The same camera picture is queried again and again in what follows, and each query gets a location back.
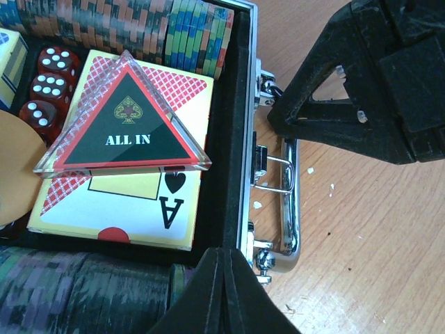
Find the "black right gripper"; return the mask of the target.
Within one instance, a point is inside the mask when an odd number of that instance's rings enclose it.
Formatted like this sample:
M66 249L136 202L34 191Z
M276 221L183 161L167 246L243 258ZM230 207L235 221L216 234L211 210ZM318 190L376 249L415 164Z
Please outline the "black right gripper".
M352 1L339 9L269 113L274 131L320 143L375 139L376 126L360 122L357 115L373 106L376 92L362 38L414 158L443 159L443 1ZM333 74L348 96L316 98L314 93Z

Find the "yellow blind button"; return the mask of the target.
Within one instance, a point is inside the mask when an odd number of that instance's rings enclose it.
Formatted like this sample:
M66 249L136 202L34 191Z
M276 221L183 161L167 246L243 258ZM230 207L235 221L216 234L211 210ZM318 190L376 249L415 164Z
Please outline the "yellow blind button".
M1 111L1 227L33 208L42 184L33 168L45 152L44 141L28 124Z

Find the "black poker chip stack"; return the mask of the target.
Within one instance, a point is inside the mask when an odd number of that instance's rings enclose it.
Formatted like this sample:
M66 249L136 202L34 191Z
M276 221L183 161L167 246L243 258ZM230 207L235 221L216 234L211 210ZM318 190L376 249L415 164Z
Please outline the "black poker chip stack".
M168 309L170 309L184 293L193 276L194 268L183 264L173 264L170 270L168 292Z

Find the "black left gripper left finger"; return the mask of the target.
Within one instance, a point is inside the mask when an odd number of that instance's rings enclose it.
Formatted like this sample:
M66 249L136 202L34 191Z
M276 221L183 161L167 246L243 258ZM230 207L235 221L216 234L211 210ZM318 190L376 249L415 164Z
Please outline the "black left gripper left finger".
M208 249L184 293L150 333L224 333L223 256Z

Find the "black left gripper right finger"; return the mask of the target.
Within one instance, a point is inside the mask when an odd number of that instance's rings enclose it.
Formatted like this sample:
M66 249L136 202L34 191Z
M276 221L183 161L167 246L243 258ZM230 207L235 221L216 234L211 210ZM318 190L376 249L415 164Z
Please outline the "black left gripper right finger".
M225 333L298 333L270 300L242 253L224 251Z

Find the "blue playing card deck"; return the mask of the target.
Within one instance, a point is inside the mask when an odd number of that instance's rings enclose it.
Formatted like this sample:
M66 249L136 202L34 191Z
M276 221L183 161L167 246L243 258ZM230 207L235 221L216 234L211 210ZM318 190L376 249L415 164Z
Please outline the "blue playing card deck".
M28 50L19 32L1 28L1 110L9 111L11 108Z

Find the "black triangular dealer token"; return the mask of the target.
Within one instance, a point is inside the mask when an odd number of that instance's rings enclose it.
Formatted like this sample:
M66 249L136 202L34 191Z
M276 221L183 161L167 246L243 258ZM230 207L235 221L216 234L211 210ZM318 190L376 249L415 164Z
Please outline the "black triangular dealer token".
M62 132L35 166L46 178L207 170L213 82L134 59L88 55Z

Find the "silver aluminium poker case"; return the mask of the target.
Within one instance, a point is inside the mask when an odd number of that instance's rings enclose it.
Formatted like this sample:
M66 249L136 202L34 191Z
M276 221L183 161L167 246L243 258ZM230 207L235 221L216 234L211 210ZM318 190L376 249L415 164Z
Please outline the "silver aluminium poker case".
M247 1L228 1L227 6L235 12L234 29L225 71L216 83L211 101L207 152L213 166L201 183L191 251L28 231L15 240L2 239L1 247L92 253L169 270L173 264L183 264L193 267L194 272L208 249L219 248L223 273L225 250L240 251L251 268L253 225L248 219L248 206L256 145L253 116L259 103L261 68L256 55L258 10Z

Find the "red playing card deck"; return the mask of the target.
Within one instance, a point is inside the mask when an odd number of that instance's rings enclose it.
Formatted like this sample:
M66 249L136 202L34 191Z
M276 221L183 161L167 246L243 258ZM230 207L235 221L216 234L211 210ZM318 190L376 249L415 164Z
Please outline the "red playing card deck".
M28 229L189 251L213 79L92 50Z

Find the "blue white chip stack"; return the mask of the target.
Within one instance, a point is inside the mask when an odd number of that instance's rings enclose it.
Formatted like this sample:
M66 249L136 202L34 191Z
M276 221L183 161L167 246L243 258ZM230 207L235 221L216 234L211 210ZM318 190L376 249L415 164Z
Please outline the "blue white chip stack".
M218 80L235 12L205 1L166 1L161 11L161 64Z

